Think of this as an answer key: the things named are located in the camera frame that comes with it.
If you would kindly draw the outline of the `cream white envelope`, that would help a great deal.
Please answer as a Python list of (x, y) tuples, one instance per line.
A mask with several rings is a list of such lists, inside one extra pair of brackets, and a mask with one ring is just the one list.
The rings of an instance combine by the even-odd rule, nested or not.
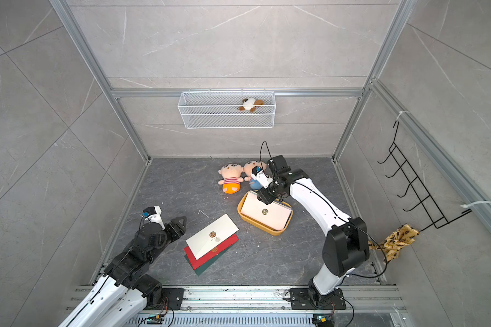
[(239, 228), (233, 220), (227, 214), (224, 214), (190, 237), (186, 243), (194, 258), (199, 260), (213, 248), (221, 244), (221, 242), (235, 234), (238, 230)]

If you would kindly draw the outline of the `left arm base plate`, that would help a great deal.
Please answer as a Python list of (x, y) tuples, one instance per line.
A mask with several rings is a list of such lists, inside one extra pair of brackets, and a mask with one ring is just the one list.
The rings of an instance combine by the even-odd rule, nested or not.
[(175, 311), (181, 308), (185, 289), (182, 287), (166, 287), (152, 291), (147, 297), (145, 310), (165, 310), (166, 306)]

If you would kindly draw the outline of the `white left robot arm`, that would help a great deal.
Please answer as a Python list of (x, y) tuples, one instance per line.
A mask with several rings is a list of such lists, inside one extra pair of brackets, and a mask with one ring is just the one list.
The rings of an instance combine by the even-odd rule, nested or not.
[(60, 325), (123, 326), (146, 307), (166, 307), (162, 283), (147, 272), (166, 247), (185, 234), (186, 222), (181, 216), (162, 225), (142, 216), (133, 239)]

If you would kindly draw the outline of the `yellow plastic storage box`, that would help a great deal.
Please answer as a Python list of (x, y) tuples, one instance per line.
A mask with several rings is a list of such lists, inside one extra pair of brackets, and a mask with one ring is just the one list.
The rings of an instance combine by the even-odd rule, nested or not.
[[(268, 234), (271, 234), (271, 235), (273, 235), (273, 236), (279, 236), (279, 235), (281, 235), (281, 234), (282, 234), (282, 233), (283, 233), (283, 232), (284, 232), (284, 231), (287, 229), (287, 227), (288, 227), (289, 223), (291, 222), (292, 216), (293, 216), (293, 209), (292, 209), (292, 215), (291, 215), (291, 217), (290, 217), (289, 221), (287, 222), (285, 229), (284, 229), (284, 230), (282, 230), (282, 231), (278, 231), (278, 232), (277, 232), (277, 231), (272, 230), (271, 228), (269, 228), (269, 227), (267, 227), (267, 226), (264, 226), (264, 225), (263, 225), (263, 224), (261, 224), (261, 223), (255, 222), (255, 220), (253, 220), (253, 219), (251, 219), (251, 218), (249, 218), (249, 217), (247, 217), (247, 216), (245, 216), (245, 215), (242, 215), (242, 214), (240, 213), (240, 209), (241, 209), (241, 207), (242, 207), (242, 205), (243, 205), (243, 203), (244, 203), (244, 200), (245, 200), (246, 195), (245, 195), (245, 196), (244, 196), (244, 197), (241, 199), (241, 201), (240, 201), (240, 203), (238, 204), (238, 207), (237, 207), (237, 212), (238, 212), (239, 216), (240, 216), (240, 217), (241, 217), (241, 218), (242, 218), (242, 219), (243, 219), (245, 222), (248, 222), (248, 223), (250, 223), (251, 225), (253, 225), (254, 227), (257, 227), (258, 229), (263, 230), (264, 232), (266, 232), (266, 233), (268, 233)], [(292, 208), (292, 207), (291, 207), (289, 204), (287, 204), (287, 203), (285, 203), (285, 202), (283, 202), (283, 201), (279, 201), (279, 202), (281, 202), (281, 203), (283, 203), (283, 204), (286, 204), (287, 206), (289, 206), (290, 208)]]

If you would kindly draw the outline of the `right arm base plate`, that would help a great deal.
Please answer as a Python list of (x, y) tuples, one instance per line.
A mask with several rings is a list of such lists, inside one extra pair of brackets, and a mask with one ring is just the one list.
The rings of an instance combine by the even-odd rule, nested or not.
[(292, 310), (345, 310), (346, 303), (342, 290), (337, 288), (327, 295), (318, 293), (314, 288), (293, 287), (282, 298), (290, 302)]

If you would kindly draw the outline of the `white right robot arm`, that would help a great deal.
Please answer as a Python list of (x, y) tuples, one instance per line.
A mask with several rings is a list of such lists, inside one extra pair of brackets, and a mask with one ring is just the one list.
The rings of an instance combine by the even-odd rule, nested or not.
[(293, 170), (282, 155), (270, 158), (267, 165), (270, 175), (262, 168), (252, 171), (253, 177), (262, 185), (257, 192), (258, 199), (271, 204), (292, 197), (311, 214), (325, 235), (323, 266), (310, 280), (304, 300), (317, 309), (332, 305), (335, 299), (341, 301), (340, 285), (346, 276), (354, 275), (353, 271), (369, 260), (369, 242), (376, 240), (368, 234), (362, 218), (351, 218), (334, 206), (303, 170)]

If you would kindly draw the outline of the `dark green envelope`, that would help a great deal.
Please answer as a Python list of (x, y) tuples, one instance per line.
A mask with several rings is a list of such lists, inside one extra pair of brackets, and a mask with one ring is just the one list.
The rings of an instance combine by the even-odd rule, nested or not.
[(190, 265), (190, 267), (194, 270), (195, 274), (197, 276), (200, 276), (202, 273), (204, 273), (212, 264), (214, 264), (220, 257), (223, 256), (224, 253), (226, 253), (229, 249), (231, 249), (233, 246), (230, 246), (225, 249), (221, 250), (215, 250), (215, 251), (210, 251), (206, 253), (203, 257), (200, 259), (195, 259), (194, 255), (192, 254), (191, 250), (189, 247), (185, 247), (185, 259)]

